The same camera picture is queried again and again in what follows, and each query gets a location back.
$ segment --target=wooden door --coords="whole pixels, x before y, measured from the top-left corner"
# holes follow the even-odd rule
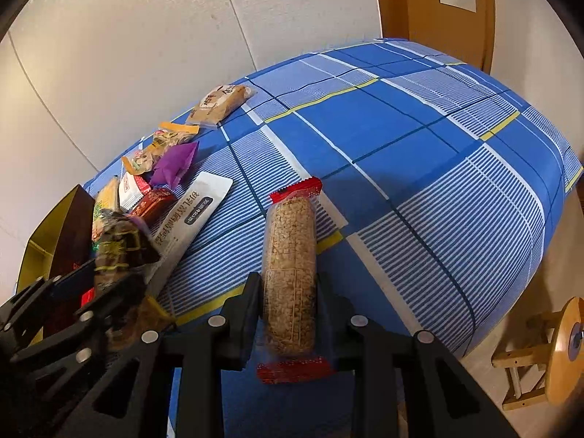
[[[419,42],[489,72],[495,40],[495,0],[476,11],[440,0],[379,0],[383,36]]]

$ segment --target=tablecloth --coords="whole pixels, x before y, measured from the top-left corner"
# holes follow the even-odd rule
[[[186,180],[208,171],[234,185],[158,298],[181,323],[260,269],[268,194],[318,176],[319,271],[358,313],[395,332],[431,330],[460,356],[529,283],[583,171],[536,108],[415,42],[305,54],[236,83],[255,95],[201,130]],[[115,174],[120,159],[85,188],[95,195]]]

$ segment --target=wooden floor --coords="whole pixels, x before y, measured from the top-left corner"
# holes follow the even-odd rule
[[[506,373],[491,365],[493,352],[529,346],[536,341],[525,327],[529,316],[559,311],[573,296],[584,297],[584,216],[574,190],[539,269],[512,310],[462,364],[500,407],[509,389]],[[522,378],[528,389],[538,379],[537,368]],[[568,424],[577,404],[584,403],[584,381],[561,407],[548,403],[505,412],[522,438],[553,438]]]

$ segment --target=stool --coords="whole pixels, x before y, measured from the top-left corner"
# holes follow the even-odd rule
[[[493,355],[493,367],[507,368],[511,375],[512,387],[503,401],[503,410],[546,401],[559,405],[568,398],[584,370],[584,352],[580,353],[583,322],[584,299],[574,297],[562,311],[539,314],[527,321],[528,327],[540,330],[541,344]],[[551,342],[547,335],[549,329],[554,330]],[[529,392],[523,392],[518,367],[531,365],[545,372]]]

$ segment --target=white elongated package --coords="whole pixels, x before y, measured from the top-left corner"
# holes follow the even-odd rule
[[[154,236],[160,260],[144,272],[148,295],[158,296],[174,267],[232,184],[232,179],[201,172],[168,213]]]

